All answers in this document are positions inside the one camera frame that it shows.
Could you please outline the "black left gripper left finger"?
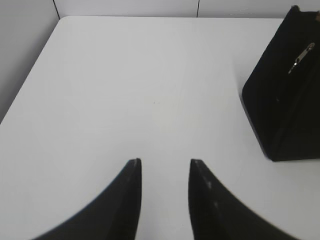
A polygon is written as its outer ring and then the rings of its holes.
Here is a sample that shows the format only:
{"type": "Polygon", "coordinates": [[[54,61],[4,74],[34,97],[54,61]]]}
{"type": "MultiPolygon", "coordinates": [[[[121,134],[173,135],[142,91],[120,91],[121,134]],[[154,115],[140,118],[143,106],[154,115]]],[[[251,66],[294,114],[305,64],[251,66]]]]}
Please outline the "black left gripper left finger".
{"type": "Polygon", "coordinates": [[[116,178],[80,212],[39,240],[133,240],[142,202],[142,162],[129,160],[116,178]]]}

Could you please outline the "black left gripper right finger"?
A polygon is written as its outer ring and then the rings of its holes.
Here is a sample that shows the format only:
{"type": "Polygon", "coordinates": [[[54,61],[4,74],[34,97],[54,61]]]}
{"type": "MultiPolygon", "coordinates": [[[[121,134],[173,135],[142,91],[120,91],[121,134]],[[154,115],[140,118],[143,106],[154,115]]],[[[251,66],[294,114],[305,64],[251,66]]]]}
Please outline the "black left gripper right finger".
{"type": "Polygon", "coordinates": [[[188,207],[196,240],[291,240],[239,201],[200,159],[189,166],[188,207]]]}

